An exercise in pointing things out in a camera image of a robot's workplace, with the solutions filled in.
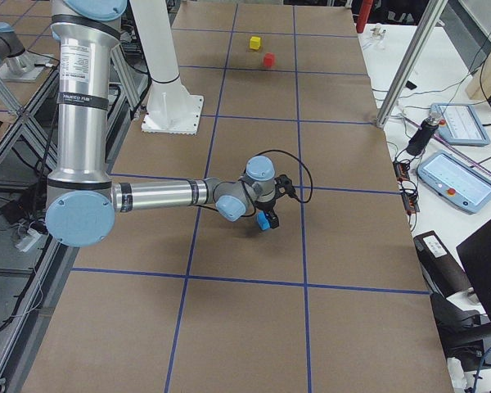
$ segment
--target white label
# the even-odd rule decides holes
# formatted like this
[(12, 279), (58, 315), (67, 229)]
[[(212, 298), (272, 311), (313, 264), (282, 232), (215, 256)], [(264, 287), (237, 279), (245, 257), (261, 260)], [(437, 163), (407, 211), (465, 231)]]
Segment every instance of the white label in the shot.
[(440, 256), (447, 255), (445, 249), (442, 247), (438, 239), (435, 235), (431, 235), (428, 237), (424, 237), (424, 242), (426, 243), (427, 248), (433, 253), (435, 258), (439, 258)]
[(91, 49), (81, 45), (61, 45), (60, 73), (64, 80), (89, 82)]

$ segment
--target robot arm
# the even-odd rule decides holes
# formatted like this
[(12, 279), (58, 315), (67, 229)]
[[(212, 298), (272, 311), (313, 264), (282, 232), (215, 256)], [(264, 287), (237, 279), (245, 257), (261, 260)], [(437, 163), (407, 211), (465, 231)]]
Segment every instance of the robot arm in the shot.
[[(169, 27), (162, 1), (159, 6), (147, 5), (165, 12)], [(119, 44), (120, 16), (126, 6), (127, 0), (52, 2), (52, 30), (61, 41), (61, 67), (58, 159), (47, 177), (49, 233), (66, 245), (88, 246), (109, 233), (115, 212), (204, 204), (215, 204), (230, 221), (250, 207), (258, 208), (265, 212), (260, 217), (264, 229), (278, 226), (276, 199), (295, 195), (295, 189), (287, 177), (275, 178), (273, 163), (265, 156), (250, 159), (236, 182), (216, 178), (111, 182), (104, 170), (110, 52)], [(175, 85), (178, 91), (183, 89), (178, 83), (178, 77), (172, 79), (166, 93), (175, 96)], [(173, 118), (171, 113), (165, 117), (168, 122)]]
[(23, 75), (34, 68), (34, 61), (15, 30), (7, 23), (0, 22), (0, 65), (4, 60), (14, 75)]

